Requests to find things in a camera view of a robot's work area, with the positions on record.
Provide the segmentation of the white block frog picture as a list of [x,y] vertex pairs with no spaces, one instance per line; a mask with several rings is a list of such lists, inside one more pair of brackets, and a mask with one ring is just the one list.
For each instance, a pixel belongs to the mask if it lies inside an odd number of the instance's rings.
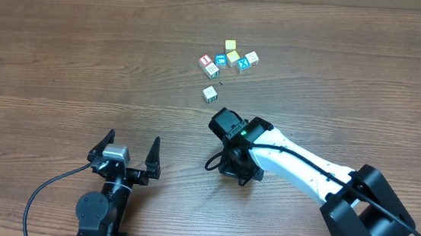
[[218,94],[213,86],[207,87],[203,90],[203,97],[205,101],[209,104],[218,99]]

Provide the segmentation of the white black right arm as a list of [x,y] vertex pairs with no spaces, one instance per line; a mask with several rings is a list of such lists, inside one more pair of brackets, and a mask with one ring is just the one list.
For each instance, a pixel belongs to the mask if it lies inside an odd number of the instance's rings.
[[270,172],[313,199],[331,236],[409,236],[415,222],[384,175],[355,170],[296,145],[264,119],[243,120],[223,109],[209,128],[222,141],[217,169],[243,186]]

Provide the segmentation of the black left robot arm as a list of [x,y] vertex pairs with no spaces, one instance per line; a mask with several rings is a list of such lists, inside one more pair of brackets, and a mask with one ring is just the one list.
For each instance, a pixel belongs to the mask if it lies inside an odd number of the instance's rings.
[[161,175],[160,137],[153,141],[144,170],[129,166],[129,149],[115,144],[114,138],[115,130],[110,130],[88,153],[90,168],[104,178],[104,183],[99,192],[86,193],[77,201],[77,236],[128,236],[120,228],[132,187],[146,186]]

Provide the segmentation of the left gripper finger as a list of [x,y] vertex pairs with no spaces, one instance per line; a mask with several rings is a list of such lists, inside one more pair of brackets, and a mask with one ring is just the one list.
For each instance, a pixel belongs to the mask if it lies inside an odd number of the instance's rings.
[[104,149],[107,147],[108,144],[113,144],[113,140],[115,139],[115,130],[111,129],[106,136],[101,139],[89,152],[87,156],[87,160],[92,162],[97,156],[101,156]]
[[161,138],[157,136],[153,141],[151,149],[148,152],[148,156],[145,159],[146,173],[151,179],[159,179],[161,176],[161,164],[160,164],[160,142]]

